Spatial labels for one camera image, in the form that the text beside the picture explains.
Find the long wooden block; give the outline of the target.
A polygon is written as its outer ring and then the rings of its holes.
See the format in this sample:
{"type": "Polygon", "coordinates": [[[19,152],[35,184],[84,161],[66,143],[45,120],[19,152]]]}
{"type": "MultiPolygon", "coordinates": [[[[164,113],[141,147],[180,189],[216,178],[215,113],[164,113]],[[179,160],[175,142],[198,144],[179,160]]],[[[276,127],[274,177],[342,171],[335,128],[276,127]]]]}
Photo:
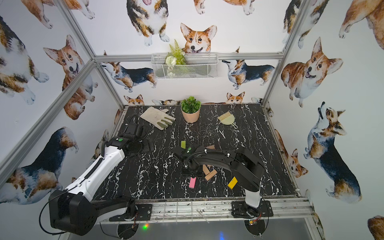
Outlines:
{"type": "Polygon", "coordinates": [[[208,169],[208,167],[206,165],[203,165],[203,172],[206,176],[210,173],[210,170],[208,169]]]}

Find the pink block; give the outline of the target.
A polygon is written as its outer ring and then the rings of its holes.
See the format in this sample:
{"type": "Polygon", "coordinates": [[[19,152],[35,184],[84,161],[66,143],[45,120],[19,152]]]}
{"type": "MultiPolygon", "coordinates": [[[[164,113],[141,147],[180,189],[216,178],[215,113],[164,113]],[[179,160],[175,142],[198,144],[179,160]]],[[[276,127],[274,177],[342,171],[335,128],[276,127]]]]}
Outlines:
{"type": "Polygon", "coordinates": [[[197,180],[197,178],[190,178],[190,182],[189,182],[189,188],[190,189],[194,189],[195,188],[196,180],[197,180]]]}

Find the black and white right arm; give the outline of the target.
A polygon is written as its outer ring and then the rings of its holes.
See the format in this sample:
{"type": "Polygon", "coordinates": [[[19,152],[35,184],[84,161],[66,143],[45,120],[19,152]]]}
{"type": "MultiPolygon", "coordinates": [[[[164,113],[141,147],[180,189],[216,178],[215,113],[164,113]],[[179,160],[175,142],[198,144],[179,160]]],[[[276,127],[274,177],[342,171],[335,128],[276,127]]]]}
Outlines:
{"type": "Polygon", "coordinates": [[[245,202],[248,206],[258,208],[262,201],[261,185],[265,168],[263,161],[246,148],[224,151],[213,150],[193,145],[187,149],[176,147],[172,156],[182,164],[182,175],[201,177],[203,165],[228,170],[232,173],[246,193],[245,202]]]}

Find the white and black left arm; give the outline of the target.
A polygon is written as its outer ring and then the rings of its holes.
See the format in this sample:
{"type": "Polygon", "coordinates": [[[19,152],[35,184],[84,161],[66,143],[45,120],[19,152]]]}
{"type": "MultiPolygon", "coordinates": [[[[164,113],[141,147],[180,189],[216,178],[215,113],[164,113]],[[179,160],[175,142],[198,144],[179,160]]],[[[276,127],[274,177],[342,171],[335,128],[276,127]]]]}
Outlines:
{"type": "Polygon", "coordinates": [[[123,133],[102,143],[101,155],[65,190],[54,191],[49,197],[51,227],[60,233],[79,236],[87,234],[96,224],[112,217],[133,219],[138,214],[135,200],[122,196],[95,201],[94,196],[110,172],[129,154],[129,145],[142,138],[139,127],[128,125],[123,133]]]}

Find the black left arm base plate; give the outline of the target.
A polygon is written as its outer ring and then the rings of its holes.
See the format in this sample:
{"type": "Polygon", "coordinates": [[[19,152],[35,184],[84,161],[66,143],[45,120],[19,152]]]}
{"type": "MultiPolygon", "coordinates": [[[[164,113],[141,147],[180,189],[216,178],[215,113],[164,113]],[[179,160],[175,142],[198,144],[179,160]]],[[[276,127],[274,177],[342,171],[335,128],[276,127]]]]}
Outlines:
{"type": "Polygon", "coordinates": [[[134,207],[128,207],[127,211],[119,216],[109,218],[110,222],[133,222],[149,221],[152,215],[152,204],[138,204],[134,207]]]}

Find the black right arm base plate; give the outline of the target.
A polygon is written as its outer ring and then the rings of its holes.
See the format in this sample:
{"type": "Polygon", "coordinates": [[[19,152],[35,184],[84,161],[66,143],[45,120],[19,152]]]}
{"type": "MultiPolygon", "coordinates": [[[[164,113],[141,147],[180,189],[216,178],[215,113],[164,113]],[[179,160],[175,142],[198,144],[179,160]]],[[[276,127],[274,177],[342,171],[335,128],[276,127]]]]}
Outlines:
{"type": "Polygon", "coordinates": [[[242,219],[270,218],[274,216],[270,201],[264,199],[262,199],[258,208],[251,207],[244,201],[231,202],[231,214],[234,218],[242,219]]]}

